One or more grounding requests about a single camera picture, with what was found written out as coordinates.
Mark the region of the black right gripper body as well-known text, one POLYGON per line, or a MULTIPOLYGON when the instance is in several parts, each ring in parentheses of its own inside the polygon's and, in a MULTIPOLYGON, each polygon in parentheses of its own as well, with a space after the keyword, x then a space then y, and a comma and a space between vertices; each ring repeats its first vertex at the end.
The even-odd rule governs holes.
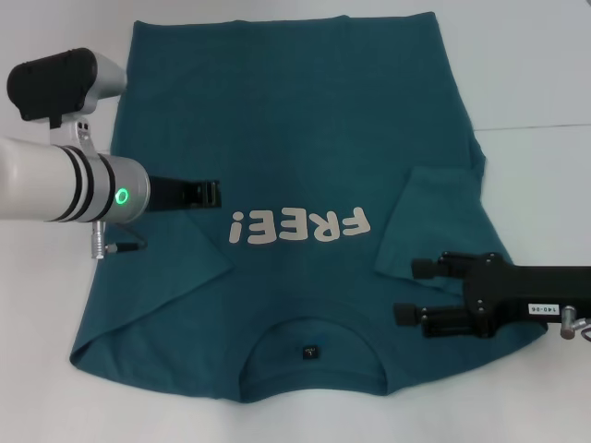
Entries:
POLYGON ((588 266, 517 266, 500 255, 485 256, 483 279, 464 280, 464 306, 478 338, 514 322, 559 324, 565 340, 590 330, 588 266))

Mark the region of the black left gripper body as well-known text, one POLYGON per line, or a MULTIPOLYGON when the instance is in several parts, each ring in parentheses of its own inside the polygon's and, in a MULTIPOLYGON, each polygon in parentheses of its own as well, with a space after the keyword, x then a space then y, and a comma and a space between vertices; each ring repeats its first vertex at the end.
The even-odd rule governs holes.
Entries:
POLYGON ((187 180, 149 176, 147 212, 188 210, 197 205, 196 184, 187 180))

